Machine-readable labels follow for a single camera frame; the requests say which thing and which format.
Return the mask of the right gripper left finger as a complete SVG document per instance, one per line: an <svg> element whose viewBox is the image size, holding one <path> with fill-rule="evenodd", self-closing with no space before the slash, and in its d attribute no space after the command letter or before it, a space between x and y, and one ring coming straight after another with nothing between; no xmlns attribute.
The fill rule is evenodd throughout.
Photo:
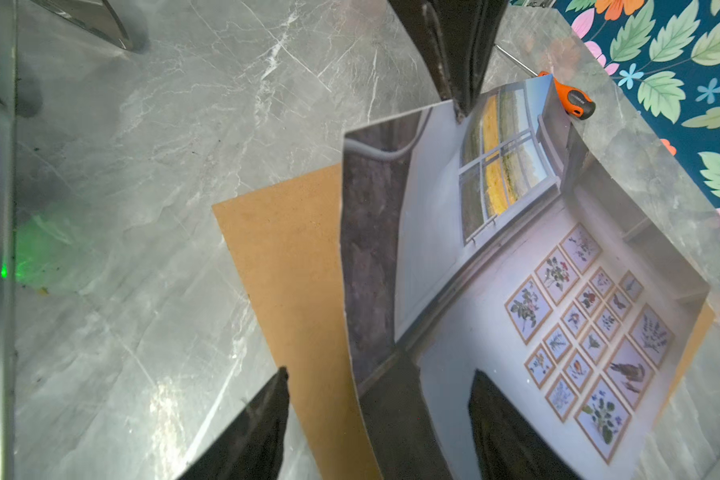
<svg viewBox="0 0 720 480"><path fill-rule="evenodd" d="M279 368L181 477L276 479L289 415L288 378L287 369Z"/></svg>

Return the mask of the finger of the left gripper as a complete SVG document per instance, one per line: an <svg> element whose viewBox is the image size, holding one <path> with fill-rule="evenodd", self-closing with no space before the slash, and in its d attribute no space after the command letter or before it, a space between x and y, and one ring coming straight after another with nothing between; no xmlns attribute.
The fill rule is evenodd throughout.
<svg viewBox="0 0 720 480"><path fill-rule="evenodd" d="M464 117L452 84L437 2L389 0L388 3L422 57L440 99L453 101L455 116Z"/></svg>
<svg viewBox="0 0 720 480"><path fill-rule="evenodd" d="M455 1L449 20L449 70L454 100L470 114L480 94L506 0Z"/></svg>

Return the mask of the brown frame backing board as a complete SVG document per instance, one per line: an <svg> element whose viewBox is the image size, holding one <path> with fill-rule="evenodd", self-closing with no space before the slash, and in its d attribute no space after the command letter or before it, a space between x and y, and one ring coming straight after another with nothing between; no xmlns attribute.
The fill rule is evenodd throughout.
<svg viewBox="0 0 720 480"><path fill-rule="evenodd" d="M468 236L466 199L427 189L434 212L390 259L382 247L403 235L379 221L340 244L341 175L328 167L214 208L325 479L483 479L468 413L477 369L562 459L563 434L540 419L519 365L561 312L511 333L508 290L541 280L533 261L574 220L597 233L597 267L638 269L634 300L671 310L679 338L709 315L707 281L600 167L573 197L511 206Z"/></svg>

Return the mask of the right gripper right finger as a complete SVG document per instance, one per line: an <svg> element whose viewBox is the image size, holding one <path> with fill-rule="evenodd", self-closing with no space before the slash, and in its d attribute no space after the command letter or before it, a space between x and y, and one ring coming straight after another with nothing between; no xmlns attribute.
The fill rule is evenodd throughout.
<svg viewBox="0 0 720 480"><path fill-rule="evenodd" d="M488 375L477 369L468 401L483 479L576 479Z"/></svg>

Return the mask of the photo print sheet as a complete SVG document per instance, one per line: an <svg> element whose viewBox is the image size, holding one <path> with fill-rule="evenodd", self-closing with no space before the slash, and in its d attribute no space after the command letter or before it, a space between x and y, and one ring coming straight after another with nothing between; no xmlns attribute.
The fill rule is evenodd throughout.
<svg viewBox="0 0 720 480"><path fill-rule="evenodd" d="M633 479L708 293L555 80L346 132L350 361L386 479Z"/></svg>

